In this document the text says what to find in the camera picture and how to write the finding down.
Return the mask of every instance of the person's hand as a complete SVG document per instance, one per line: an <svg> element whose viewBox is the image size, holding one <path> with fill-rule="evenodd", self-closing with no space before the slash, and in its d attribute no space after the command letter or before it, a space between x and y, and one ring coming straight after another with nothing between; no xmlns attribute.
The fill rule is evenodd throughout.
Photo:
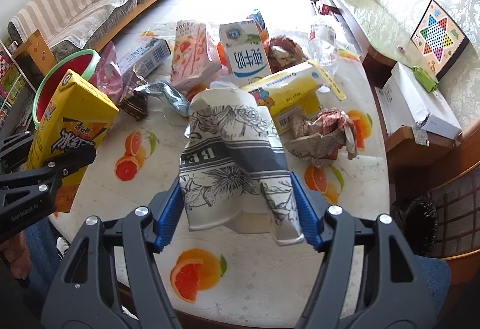
<svg viewBox="0 0 480 329"><path fill-rule="evenodd" d="M0 244L0 253L3 253L10 263L10 272L16 279L26 279L32 270L30 253L23 232Z"/></svg>

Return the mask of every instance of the striped sofa cover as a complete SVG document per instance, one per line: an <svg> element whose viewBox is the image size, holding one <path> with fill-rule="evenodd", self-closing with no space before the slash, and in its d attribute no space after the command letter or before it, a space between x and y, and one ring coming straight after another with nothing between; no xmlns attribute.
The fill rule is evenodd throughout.
<svg viewBox="0 0 480 329"><path fill-rule="evenodd" d="M40 30L55 58L93 47L124 16L145 0L32 0L9 22L20 45Z"/></svg>

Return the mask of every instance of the trash bin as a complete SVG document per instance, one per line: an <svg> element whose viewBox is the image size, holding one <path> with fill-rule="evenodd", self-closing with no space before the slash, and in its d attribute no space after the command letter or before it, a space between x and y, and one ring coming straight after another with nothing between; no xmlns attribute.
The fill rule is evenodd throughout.
<svg viewBox="0 0 480 329"><path fill-rule="evenodd" d="M414 254L429 257L438 230L438 214L433 200L426 196L397 200L393 202L390 214Z"/></svg>

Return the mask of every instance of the yellow snack box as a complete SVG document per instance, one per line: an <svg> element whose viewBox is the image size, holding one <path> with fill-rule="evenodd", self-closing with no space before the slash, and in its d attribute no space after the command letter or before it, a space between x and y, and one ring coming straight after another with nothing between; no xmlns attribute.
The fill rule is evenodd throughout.
<svg viewBox="0 0 480 329"><path fill-rule="evenodd" d="M314 92L305 96L303 99L300 99L293 106L285 108L283 111L279 112L277 115L272 116L273 123L279 134L283 134L286 131L291 129L290 126L290 117L296 113L300 112L305 116L311 116L318 111L320 111L321 106L318 101L317 94Z"/></svg>
<svg viewBox="0 0 480 329"><path fill-rule="evenodd" d="M325 84L325 78L309 62L284 69L241 89L255 97L258 106L267 106L270 115L282 134L290 129L289 116L297 109L311 115L320 109L315 91Z"/></svg>
<svg viewBox="0 0 480 329"><path fill-rule="evenodd" d="M45 160L86 143L98 148L117 113L104 93L68 70L38 125L26 168L40 168ZM62 179L55 198L57 211L70 211L86 169Z"/></svg>

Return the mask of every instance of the person's leg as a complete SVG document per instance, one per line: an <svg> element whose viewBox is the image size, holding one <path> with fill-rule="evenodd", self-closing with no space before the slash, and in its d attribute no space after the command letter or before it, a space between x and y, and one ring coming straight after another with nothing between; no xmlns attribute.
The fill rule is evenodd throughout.
<svg viewBox="0 0 480 329"><path fill-rule="evenodd" d="M448 288L450 287L450 267L448 264L440 259L432 259L431 257L415 256L420 266L420 269L427 281L427 286L430 290L435 310L440 313L443 302L447 296Z"/></svg>
<svg viewBox="0 0 480 329"><path fill-rule="evenodd" d="M60 258L47 218L25 229L24 233L30 251L32 272L30 285L25 289L23 299L30 311L40 317L50 285L60 266Z"/></svg>

